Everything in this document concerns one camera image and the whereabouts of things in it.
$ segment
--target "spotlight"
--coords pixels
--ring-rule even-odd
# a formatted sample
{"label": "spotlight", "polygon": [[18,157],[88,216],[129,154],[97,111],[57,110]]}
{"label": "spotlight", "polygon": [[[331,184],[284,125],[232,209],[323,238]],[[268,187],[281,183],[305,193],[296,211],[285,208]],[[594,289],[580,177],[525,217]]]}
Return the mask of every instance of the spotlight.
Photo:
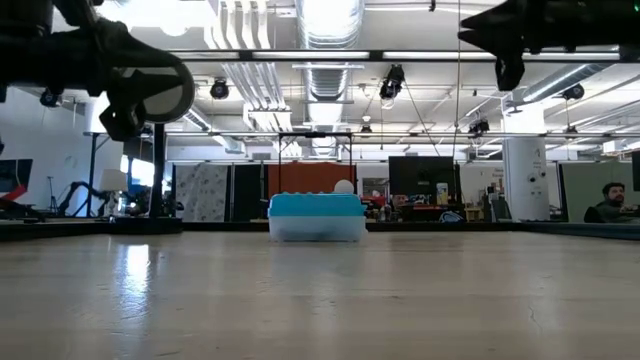
{"label": "spotlight", "polygon": [[469,125],[469,134],[483,134],[489,132],[489,122],[487,119],[480,119]]}
{"label": "spotlight", "polygon": [[568,88],[567,90],[562,92],[562,97],[565,100],[580,100],[584,96],[584,87],[578,84]]}
{"label": "spotlight", "polygon": [[211,97],[216,100],[224,100],[229,96],[229,87],[227,86],[227,79],[219,78],[215,79],[211,91],[209,92]]}
{"label": "spotlight", "polygon": [[362,133],[372,133],[373,130],[371,130],[371,125],[362,125],[362,129],[360,129],[360,132]]}
{"label": "spotlight", "polygon": [[382,82],[380,88],[380,98],[383,100],[394,99],[400,91],[402,91],[402,83],[404,82],[404,70],[402,65],[393,64],[387,77]]}
{"label": "spotlight", "polygon": [[48,108],[57,108],[60,106],[60,95],[62,95],[62,91],[54,92],[46,88],[40,95],[40,104]]}
{"label": "spotlight", "polygon": [[565,134],[577,134],[578,133],[578,129],[576,129],[575,126],[567,126],[567,128],[564,129],[562,132],[565,133]]}

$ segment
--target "fluorescent light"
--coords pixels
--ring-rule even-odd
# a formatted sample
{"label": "fluorescent light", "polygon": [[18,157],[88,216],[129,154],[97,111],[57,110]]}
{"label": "fluorescent light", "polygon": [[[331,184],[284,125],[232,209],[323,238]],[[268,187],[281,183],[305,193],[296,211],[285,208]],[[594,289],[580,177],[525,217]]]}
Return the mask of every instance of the fluorescent light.
{"label": "fluorescent light", "polygon": [[362,70],[364,69],[364,65],[354,65],[354,64],[293,64],[291,65],[292,69],[295,70]]}
{"label": "fluorescent light", "polygon": [[[414,5],[410,5],[410,6],[377,6],[376,4],[371,4],[371,5],[367,5],[367,7],[365,7],[366,11],[373,11],[373,12],[414,12],[414,11],[431,11],[431,6],[414,6]],[[458,9],[457,8],[446,8],[446,7],[436,7],[435,11],[443,11],[443,12],[451,12],[451,13],[458,13]],[[463,15],[478,15],[480,13],[480,11],[478,10],[464,10],[461,9],[460,10],[460,14]]]}
{"label": "fluorescent light", "polygon": [[236,136],[236,137],[277,137],[278,136],[277,132],[252,132],[252,131],[245,131],[245,132],[228,132],[228,131],[215,132],[214,131],[213,134],[222,135],[222,136]]}
{"label": "fluorescent light", "polygon": [[256,51],[255,59],[368,59],[368,51]]}
{"label": "fluorescent light", "polygon": [[182,60],[198,61],[198,60],[238,60],[240,54],[235,51],[169,51],[173,55]]}
{"label": "fluorescent light", "polygon": [[[483,56],[487,59],[494,58],[494,56],[489,53],[478,53],[484,54]],[[382,53],[382,58],[387,60],[454,60],[458,59],[458,53],[456,51],[385,51]]]}
{"label": "fluorescent light", "polygon": [[[457,51],[385,51],[382,58],[387,60],[458,60]],[[460,60],[463,61],[493,61],[495,56],[491,53],[483,51],[463,51],[460,53]],[[562,53],[562,52],[546,52],[539,55],[523,54],[524,61],[617,61],[618,53],[615,52],[578,52],[578,53]]]}
{"label": "fluorescent light", "polygon": [[525,61],[579,61],[584,60],[588,62],[594,62],[597,60],[620,60],[620,55],[616,52],[576,52],[576,53],[561,53],[561,52],[547,52],[539,55],[524,54],[522,59]]}
{"label": "fluorescent light", "polygon": [[171,132],[167,132],[166,135],[170,137],[204,137],[204,136],[209,136],[209,133],[204,131],[199,131],[199,132],[171,131]]}

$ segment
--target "red object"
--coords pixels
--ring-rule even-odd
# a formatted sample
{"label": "red object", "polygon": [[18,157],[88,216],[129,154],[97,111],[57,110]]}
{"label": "red object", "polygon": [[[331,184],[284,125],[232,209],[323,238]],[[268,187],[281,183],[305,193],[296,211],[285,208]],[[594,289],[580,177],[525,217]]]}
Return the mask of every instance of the red object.
{"label": "red object", "polygon": [[362,200],[370,201],[370,202],[378,205],[381,208],[383,208],[385,205],[387,205],[387,198],[384,197],[384,196],[363,196]]}
{"label": "red object", "polygon": [[[282,165],[282,192],[331,193],[338,181],[353,182],[354,175],[355,166],[333,163],[284,164]],[[278,178],[278,165],[269,166],[269,197],[279,192]]]}
{"label": "red object", "polygon": [[24,185],[19,185],[17,188],[13,189],[12,192],[4,195],[2,197],[2,199],[4,200],[10,200],[10,201],[16,201],[16,199],[18,199],[20,196],[24,195],[27,193],[27,188],[24,187]]}

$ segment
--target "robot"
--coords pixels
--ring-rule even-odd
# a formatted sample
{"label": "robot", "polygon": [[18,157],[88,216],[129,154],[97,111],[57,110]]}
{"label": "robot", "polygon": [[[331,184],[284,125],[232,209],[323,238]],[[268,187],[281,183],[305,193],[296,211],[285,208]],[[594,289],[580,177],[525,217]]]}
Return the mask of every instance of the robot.
{"label": "robot", "polygon": [[621,61],[638,58],[638,0],[507,0],[461,21],[458,38],[496,56],[500,91],[511,91],[525,72],[525,51],[618,45]]}
{"label": "robot", "polygon": [[[86,90],[92,97],[106,91],[110,105],[100,121],[115,141],[134,137],[145,121],[182,117],[195,96],[191,73],[178,57],[133,38],[123,23],[99,18],[94,6],[103,1],[1,1],[0,103],[11,85],[44,87],[45,106],[55,106],[65,89]],[[52,33],[54,6],[77,29]],[[154,97],[176,89],[173,108],[150,111]]]}

